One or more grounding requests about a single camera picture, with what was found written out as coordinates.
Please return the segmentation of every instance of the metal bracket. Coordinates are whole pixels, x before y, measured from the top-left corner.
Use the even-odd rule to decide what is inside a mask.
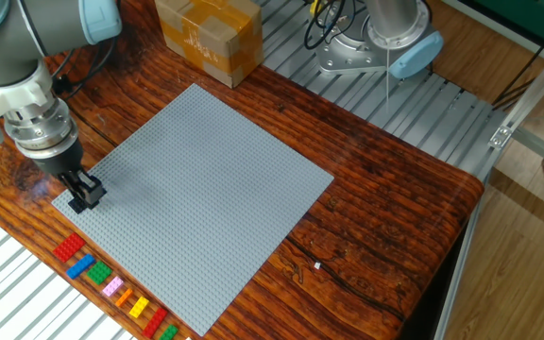
[[[500,126],[495,134],[492,135],[492,138],[490,139],[490,143],[488,143],[488,145],[496,149],[502,150],[507,145],[507,142],[509,142],[513,134],[514,131],[511,128],[506,126]]]

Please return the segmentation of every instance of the lego brick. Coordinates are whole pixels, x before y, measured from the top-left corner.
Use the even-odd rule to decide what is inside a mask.
[[[171,340],[174,338],[174,336],[176,336],[177,333],[178,328],[176,328],[176,326],[174,325],[169,325],[169,327],[167,327],[167,330],[165,330],[159,340]]]
[[[165,319],[167,316],[167,311],[165,311],[163,308],[159,308],[157,312],[152,316],[150,321],[148,321],[148,324],[146,325],[146,328],[144,328],[144,331],[142,331],[142,335],[151,338],[152,335],[155,334],[157,329],[162,323],[162,320]]]
[[[112,297],[114,293],[116,293],[119,288],[123,285],[123,280],[121,278],[116,277],[112,279],[112,281],[102,290],[102,293],[104,293],[107,297]]]
[[[200,335],[332,182],[196,85],[91,174],[98,207],[76,214],[68,192],[54,206]]]
[[[123,306],[125,301],[127,301],[128,298],[131,297],[132,294],[133,294],[133,291],[131,289],[127,289],[126,292],[123,293],[123,295],[119,297],[119,299],[116,302],[114,302],[114,304],[117,305],[117,307]]]
[[[146,308],[146,306],[148,305],[148,301],[145,297],[140,297],[140,299],[138,299],[138,302],[136,302],[135,305],[133,305],[133,308],[131,309],[131,311],[129,311],[129,315],[135,317],[135,318],[138,318],[140,316],[140,314],[142,313],[142,311],[144,310],[144,308]]]
[[[83,257],[83,259],[79,260],[75,265],[70,267],[66,271],[66,275],[68,275],[69,278],[72,280],[76,279],[81,273],[83,273],[87,268],[90,267],[90,265],[94,264],[95,259],[94,256],[87,254]]]
[[[95,266],[87,272],[87,276],[95,282],[95,284],[102,284],[104,280],[112,273],[107,265],[102,261],[98,261]]]
[[[69,261],[73,255],[75,255],[83,246],[85,246],[85,241],[79,237],[75,232],[71,236],[67,237],[66,240],[62,241],[59,246],[54,249],[53,253],[56,257],[62,261]]]

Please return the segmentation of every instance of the pink lego brick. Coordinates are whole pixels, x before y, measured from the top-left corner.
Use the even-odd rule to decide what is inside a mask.
[[[112,297],[114,293],[116,293],[119,290],[119,288],[121,288],[122,285],[123,285],[123,280],[121,280],[121,278],[119,277],[116,277],[112,279],[112,281],[106,286],[106,288],[104,288],[102,293],[104,293],[105,296],[110,298]]]

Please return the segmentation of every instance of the blue lego brick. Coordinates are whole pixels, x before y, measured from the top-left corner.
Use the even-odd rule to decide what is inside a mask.
[[[87,254],[83,257],[83,259],[79,260],[75,265],[70,267],[66,274],[69,278],[72,280],[76,279],[81,273],[83,273],[87,268],[90,267],[90,265],[94,264],[95,259],[94,256]]]

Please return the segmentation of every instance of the wooden table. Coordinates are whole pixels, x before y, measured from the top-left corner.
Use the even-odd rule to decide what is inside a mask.
[[[205,339],[395,338],[482,183],[264,67],[227,88],[165,47],[152,0],[126,0],[123,14],[118,53],[69,103],[88,168],[196,83],[335,176]],[[87,67],[82,62],[79,70]],[[62,191],[10,139],[0,146],[0,226],[63,277],[86,253],[109,264],[136,291],[123,308],[114,305],[123,290],[113,298],[100,293],[114,275],[100,286],[85,274],[71,283],[140,338],[161,306],[156,297],[81,232],[88,245],[75,258],[61,263],[52,254],[77,231],[51,205]],[[128,311],[142,295],[152,302],[134,319]],[[200,338],[172,314],[155,338],[170,323],[178,339]]]

